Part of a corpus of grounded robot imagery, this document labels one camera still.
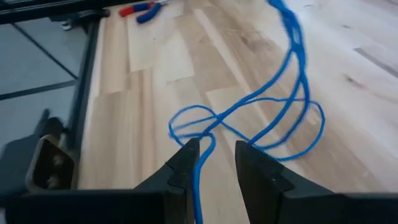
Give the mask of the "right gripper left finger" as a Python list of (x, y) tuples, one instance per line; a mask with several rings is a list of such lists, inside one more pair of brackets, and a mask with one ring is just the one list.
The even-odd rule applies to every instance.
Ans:
[(133, 189), (53, 190), (19, 196), (7, 224), (193, 224), (192, 174), (199, 140), (192, 138)]

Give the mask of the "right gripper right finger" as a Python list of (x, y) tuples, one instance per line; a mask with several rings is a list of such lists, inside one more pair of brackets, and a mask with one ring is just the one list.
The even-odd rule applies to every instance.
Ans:
[(398, 194), (334, 193), (244, 141), (235, 163), (250, 224), (398, 224)]

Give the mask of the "dark metal bracket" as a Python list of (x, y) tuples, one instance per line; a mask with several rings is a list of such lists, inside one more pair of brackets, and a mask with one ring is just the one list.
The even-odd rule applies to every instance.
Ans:
[(76, 162), (59, 144), (50, 134), (39, 138), (25, 176), (29, 192), (74, 188)]

